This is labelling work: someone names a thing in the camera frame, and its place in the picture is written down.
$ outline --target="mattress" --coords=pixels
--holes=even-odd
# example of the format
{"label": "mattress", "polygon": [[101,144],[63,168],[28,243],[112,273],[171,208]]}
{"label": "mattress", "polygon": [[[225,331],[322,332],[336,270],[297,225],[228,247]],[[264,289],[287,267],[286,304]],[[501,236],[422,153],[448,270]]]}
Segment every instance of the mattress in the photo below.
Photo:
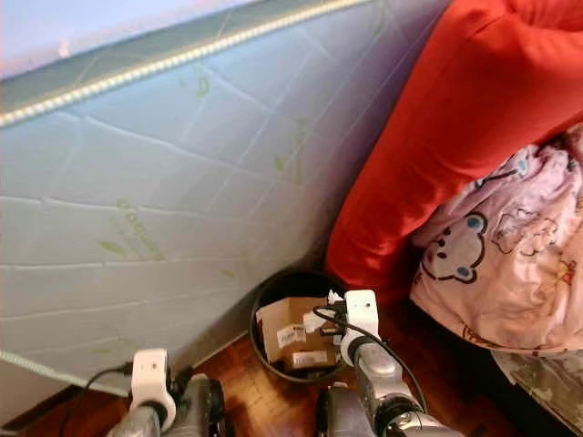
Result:
{"label": "mattress", "polygon": [[321,258],[445,4],[270,0],[5,80],[2,349],[86,377],[243,333]]}

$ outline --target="white wall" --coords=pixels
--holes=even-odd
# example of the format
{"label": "white wall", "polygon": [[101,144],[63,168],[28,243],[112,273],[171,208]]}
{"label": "white wall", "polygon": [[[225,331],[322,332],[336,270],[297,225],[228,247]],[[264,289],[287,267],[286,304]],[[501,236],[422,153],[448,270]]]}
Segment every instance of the white wall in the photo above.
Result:
{"label": "white wall", "polygon": [[3,131],[2,348],[87,376],[242,332],[249,291],[322,249],[444,3],[371,2]]}
{"label": "white wall", "polygon": [[257,0],[4,0],[1,77]]}

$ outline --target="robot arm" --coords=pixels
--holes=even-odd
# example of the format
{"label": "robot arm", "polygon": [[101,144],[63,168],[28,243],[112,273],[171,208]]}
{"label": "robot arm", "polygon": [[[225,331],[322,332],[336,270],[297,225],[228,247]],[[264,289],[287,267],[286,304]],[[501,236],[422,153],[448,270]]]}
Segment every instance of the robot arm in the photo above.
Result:
{"label": "robot arm", "polygon": [[190,367],[171,380],[167,360],[163,349],[136,352],[130,411],[107,437],[234,437],[220,382]]}
{"label": "robot arm", "polygon": [[[338,306],[337,301],[332,300],[330,303]],[[372,290],[346,292],[340,308],[345,310],[347,324],[366,330],[380,340],[376,299]],[[403,367],[398,360],[369,336],[350,327],[347,328],[341,343],[341,353],[343,359],[355,368],[359,383],[359,397],[374,435],[378,437],[462,437],[459,432],[449,430],[424,412],[422,404],[415,399],[403,381]],[[337,387],[335,396],[345,397],[346,395],[341,394],[341,391],[342,388]],[[343,415],[341,412],[333,411],[334,405],[338,406],[340,403],[338,400],[331,401],[332,408],[328,413],[336,418],[341,417]],[[328,422],[327,435],[330,437],[340,431],[340,429],[334,429],[335,424],[333,419],[332,423],[330,420]]]}

